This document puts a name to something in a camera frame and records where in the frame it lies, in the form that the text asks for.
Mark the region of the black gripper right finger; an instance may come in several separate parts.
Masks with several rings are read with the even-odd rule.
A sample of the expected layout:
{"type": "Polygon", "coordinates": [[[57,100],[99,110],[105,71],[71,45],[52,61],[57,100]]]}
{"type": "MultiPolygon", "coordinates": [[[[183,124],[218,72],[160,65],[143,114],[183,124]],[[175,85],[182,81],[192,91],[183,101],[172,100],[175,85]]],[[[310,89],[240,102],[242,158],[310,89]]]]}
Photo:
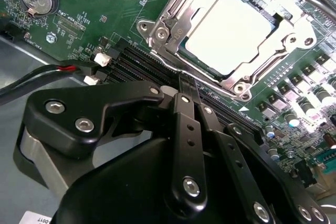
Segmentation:
{"type": "Polygon", "coordinates": [[[187,86],[197,115],[211,140],[217,161],[228,170],[242,212],[239,223],[330,223],[330,219],[295,180],[285,173],[237,124],[222,126],[215,110],[203,104],[196,81],[187,86]]]}

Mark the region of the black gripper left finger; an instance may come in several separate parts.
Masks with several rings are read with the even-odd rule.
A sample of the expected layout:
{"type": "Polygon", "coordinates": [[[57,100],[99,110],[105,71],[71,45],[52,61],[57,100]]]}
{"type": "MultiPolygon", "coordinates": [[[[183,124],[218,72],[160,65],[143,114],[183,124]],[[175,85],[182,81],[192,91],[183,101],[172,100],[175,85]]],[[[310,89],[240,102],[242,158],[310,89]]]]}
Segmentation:
{"type": "Polygon", "coordinates": [[[173,173],[194,186],[204,167],[202,125],[187,82],[176,93],[149,81],[32,93],[13,153],[16,167],[60,203],[76,180],[156,138],[173,147],[173,173]]]}

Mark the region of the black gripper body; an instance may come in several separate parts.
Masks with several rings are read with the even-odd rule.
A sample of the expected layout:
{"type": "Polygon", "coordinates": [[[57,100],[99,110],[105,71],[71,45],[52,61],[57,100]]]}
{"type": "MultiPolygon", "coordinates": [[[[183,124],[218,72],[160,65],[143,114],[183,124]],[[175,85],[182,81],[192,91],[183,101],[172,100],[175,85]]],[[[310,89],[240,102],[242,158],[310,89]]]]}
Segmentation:
{"type": "Polygon", "coordinates": [[[233,182],[215,155],[203,155],[194,186],[173,173],[173,147],[156,138],[75,181],[56,213],[57,223],[239,223],[233,182]]]}

